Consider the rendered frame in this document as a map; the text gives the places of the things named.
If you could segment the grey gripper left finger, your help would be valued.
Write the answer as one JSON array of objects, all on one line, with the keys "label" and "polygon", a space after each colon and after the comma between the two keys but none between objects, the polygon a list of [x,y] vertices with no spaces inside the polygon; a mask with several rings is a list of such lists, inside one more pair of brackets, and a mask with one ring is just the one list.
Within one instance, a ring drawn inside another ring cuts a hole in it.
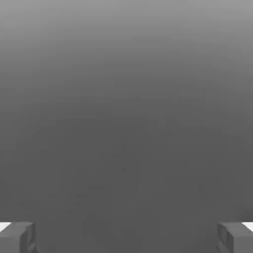
[{"label": "grey gripper left finger", "polygon": [[0,253],[38,253],[36,224],[0,222]]}]

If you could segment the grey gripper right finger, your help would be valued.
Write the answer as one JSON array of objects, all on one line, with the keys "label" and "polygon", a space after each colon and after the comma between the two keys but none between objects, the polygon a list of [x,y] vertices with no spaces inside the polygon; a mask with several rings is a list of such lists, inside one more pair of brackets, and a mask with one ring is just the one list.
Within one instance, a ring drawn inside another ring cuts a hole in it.
[{"label": "grey gripper right finger", "polygon": [[253,253],[253,222],[219,222],[218,253]]}]

